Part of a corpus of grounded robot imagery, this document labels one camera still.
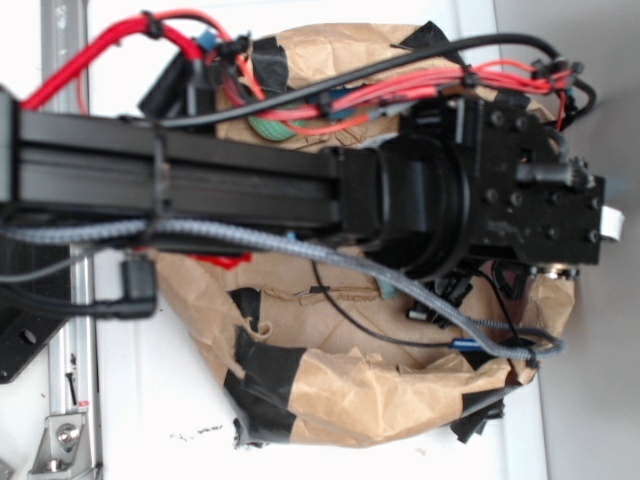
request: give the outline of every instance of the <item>screw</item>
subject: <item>screw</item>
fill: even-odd
[[[484,201],[489,205],[494,205],[498,202],[499,199],[498,191],[495,188],[490,188],[486,192],[484,192]]]
[[[62,463],[62,460],[60,460],[59,458],[54,458],[47,462],[45,470],[47,472],[59,472],[60,470],[64,470],[65,468],[67,468],[67,466]]]
[[[513,192],[509,196],[509,203],[514,207],[519,207],[522,205],[522,194],[520,192]]]
[[[560,235],[560,232],[558,232],[557,228],[551,227],[551,228],[548,228],[546,232],[544,232],[544,235],[549,240],[557,240],[558,236]]]
[[[58,442],[67,448],[73,447],[80,439],[80,430],[75,425],[65,423],[58,428]]]
[[[517,131],[524,133],[529,128],[529,120],[527,120],[526,117],[518,117],[516,118],[514,127],[516,127]]]
[[[491,122],[491,125],[493,125],[494,127],[503,126],[504,114],[499,110],[495,110],[494,112],[491,112],[491,115],[489,116],[489,122]]]
[[[587,240],[591,243],[598,243],[600,241],[600,232],[597,230],[591,230],[587,233]]]
[[[549,203],[551,205],[560,205],[560,194],[558,192],[551,192],[549,195]]]

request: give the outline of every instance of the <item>red cable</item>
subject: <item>red cable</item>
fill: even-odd
[[[89,109],[84,102],[84,92],[82,91],[82,73],[76,77],[76,101],[78,102],[78,111],[80,115],[88,115]]]
[[[25,110],[36,110],[40,108],[111,45],[118,43],[129,35],[145,33],[147,28],[148,20],[143,16],[138,16],[131,20],[124,20],[109,27],[85,49],[78,52],[60,70],[49,77],[38,90],[21,103],[21,107]],[[194,61],[202,59],[202,52],[198,46],[173,27],[164,25],[163,35],[164,38],[180,47],[185,58],[188,60]]]

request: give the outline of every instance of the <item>screw hole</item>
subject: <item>screw hole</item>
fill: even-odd
[[[27,345],[35,345],[36,343],[38,343],[38,339],[33,334],[33,332],[31,330],[26,329],[26,328],[24,328],[24,329],[22,329],[20,331],[20,338]]]

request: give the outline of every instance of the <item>braided gray cable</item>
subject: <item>braided gray cable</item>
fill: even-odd
[[[147,227],[146,220],[124,220],[80,227],[39,227],[25,228],[0,226],[0,233],[24,242],[47,245],[67,245],[74,242],[92,242],[138,235]],[[458,309],[447,301],[427,290],[420,283],[407,278],[404,274],[379,265],[371,260],[343,255],[335,250],[307,242],[300,242],[271,233],[252,230],[218,222],[189,219],[166,219],[157,223],[155,231],[205,238],[214,238],[244,247],[279,252],[303,257],[316,262],[358,271],[392,284],[398,290],[410,295],[433,309],[451,323],[465,330],[480,347],[495,357],[527,360],[532,351],[522,347],[505,347],[492,341]],[[558,342],[544,350],[536,350],[535,357],[542,359],[561,353],[564,343]]]

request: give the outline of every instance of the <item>white wall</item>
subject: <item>white wall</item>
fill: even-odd
[[[585,63],[600,102],[568,137],[572,151],[607,177],[607,203],[627,216],[622,243],[605,246],[600,266],[582,271],[568,353],[540,375],[550,478],[638,478],[640,2],[495,4],[500,31],[540,35]]]

